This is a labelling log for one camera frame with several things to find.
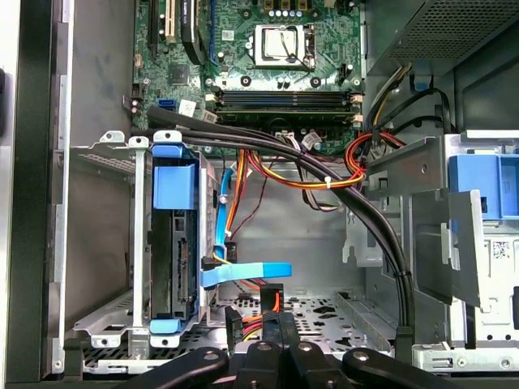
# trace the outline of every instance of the green circuit board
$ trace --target green circuit board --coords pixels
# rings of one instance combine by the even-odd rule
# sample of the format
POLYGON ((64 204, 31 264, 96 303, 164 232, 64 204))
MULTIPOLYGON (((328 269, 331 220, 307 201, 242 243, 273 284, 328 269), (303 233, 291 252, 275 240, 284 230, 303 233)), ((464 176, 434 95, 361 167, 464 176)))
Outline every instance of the green circuit board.
MULTIPOLYGON (((181 100, 193 101, 196 103, 194 117, 202 118, 205 109, 211 110, 206 107, 206 95, 210 95, 214 87, 224 91, 279 92, 277 80, 283 78, 290 80, 290 86, 283 88, 286 92, 362 91, 360 14, 357 7, 345 13, 337 9, 335 2, 312 0, 308 2, 308 10, 284 17, 266 11, 265 0, 207 0, 207 3, 200 3, 204 15, 207 15, 207 28, 202 30, 208 34, 205 40, 211 43, 207 46, 207 62, 196 66, 191 63, 180 41, 167 43, 165 40, 158 40, 157 55, 152 55, 148 46, 148 12, 152 1, 137 0, 136 7, 134 83, 144 86, 144 98, 141 102, 142 113, 134 115, 133 122, 134 126, 142 130, 148 126, 146 109, 150 105, 156 105, 160 99, 175 100, 177 107, 181 100), (264 69, 255 66, 247 49, 247 42, 254 35, 257 25, 308 24, 315 26, 315 69, 264 69), (219 53, 224 54, 221 61, 217 60, 219 53), (341 64, 351 65, 353 70, 339 85, 337 77, 341 64), (251 80, 247 86, 242 85, 244 75, 251 80), (314 78, 320 79, 318 88, 311 85, 314 78)), ((157 0, 159 14, 165 12, 165 1, 157 0)), ((274 6, 279 5, 276 1, 273 1, 274 6)), ((359 111, 360 107, 355 107, 350 116, 353 117, 359 111)), ((272 119, 270 122, 279 119, 276 113, 266 113, 261 120, 264 118, 272 119)), ((276 130, 293 131, 296 137, 302 137, 315 127, 315 131, 323 139, 319 149, 323 154, 344 150, 345 145, 353 138, 350 124, 335 122, 318 128, 319 126, 312 124, 305 126, 304 118, 302 115, 294 125, 280 126, 276 130)), ((283 124, 283 121, 280 119, 277 124, 283 124)), ((212 152, 215 155, 221 153, 206 150, 206 154, 212 152)))

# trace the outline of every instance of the red wire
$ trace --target red wire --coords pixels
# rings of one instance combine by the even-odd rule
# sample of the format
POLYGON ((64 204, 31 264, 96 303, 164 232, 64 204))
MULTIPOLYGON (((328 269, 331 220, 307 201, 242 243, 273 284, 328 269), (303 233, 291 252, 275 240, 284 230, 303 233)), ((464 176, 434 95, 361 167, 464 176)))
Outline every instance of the red wire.
POLYGON ((255 324, 252 324, 250 327, 246 327, 245 330, 243 330, 243 336, 249 335, 254 330, 261 328, 262 325, 263 325, 262 323, 255 323, 255 324))

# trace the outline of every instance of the blue sata port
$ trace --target blue sata port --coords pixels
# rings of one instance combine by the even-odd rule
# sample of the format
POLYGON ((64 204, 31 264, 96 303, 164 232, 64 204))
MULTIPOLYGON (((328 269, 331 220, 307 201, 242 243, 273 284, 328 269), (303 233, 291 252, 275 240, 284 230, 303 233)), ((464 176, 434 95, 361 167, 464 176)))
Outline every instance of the blue sata port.
POLYGON ((158 101, 159 108, 167 109, 169 111, 174 111, 177 107, 177 103, 173 99, 159 99, 158 101))

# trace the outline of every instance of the white label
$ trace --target white label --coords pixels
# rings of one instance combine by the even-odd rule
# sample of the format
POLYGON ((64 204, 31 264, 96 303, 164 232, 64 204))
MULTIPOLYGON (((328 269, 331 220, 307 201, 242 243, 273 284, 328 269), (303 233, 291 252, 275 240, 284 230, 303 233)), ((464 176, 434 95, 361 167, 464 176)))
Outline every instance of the white label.
POLYGON ((218 119, 218 116, 212 112, 209 112, 209 111, 206 111, 204 109, 204 111, 202 111, 202 120, 204 122, 209 122, 209 123, 216 123, 217 122, 217 119, 218 119))
POLYGON ((234 41, 234 30, 222 30, 221 39, 223 41, 234 41))
POLYGON ((492 242, 493 259, 510 259, 512 257, 510 242, 492 242))
POLYGON ((180 105, 178 106, 178 113, 192 118, 195 114, 195 108, 196 103, 194 101, 180 100, 180 105))
POLYGON ((305 135, 301 143, 308 150, 311 150, 314 145, 321 143, 322 141, 323 140, 314 131, 312 131, 305 135))

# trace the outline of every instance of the orange wire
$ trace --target orange wire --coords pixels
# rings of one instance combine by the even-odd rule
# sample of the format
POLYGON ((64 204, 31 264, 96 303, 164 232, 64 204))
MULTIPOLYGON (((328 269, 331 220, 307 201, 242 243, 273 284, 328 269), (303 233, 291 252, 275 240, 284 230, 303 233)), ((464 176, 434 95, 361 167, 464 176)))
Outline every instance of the orange wire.
POLYGON ((240 281, 242 284, 248 286, 249 288, 251 289, 254 289, 254 290, 260 290, 260 287, 259 286, 256 286, 256 285, 253 285, 253 284, 249 284, 248 282, 246 282, 245 280, 241 280, 240 281))
MULTIPOLYGON (((274 307, 272 308, 272 311, 274 312, 279 312, 279 308, 280 308, 280 298, 279 298, 279 293, 276 293, 276 304, 274 304, 274 307)), ((248 318, 243 318, 243 322, 244 323, 250 323, 250 322, 253 322, 259 318, 263 318, 263 315, 262 314, 258 314, 256 316, 251 316, 251 317, 248 317, 248 318)))

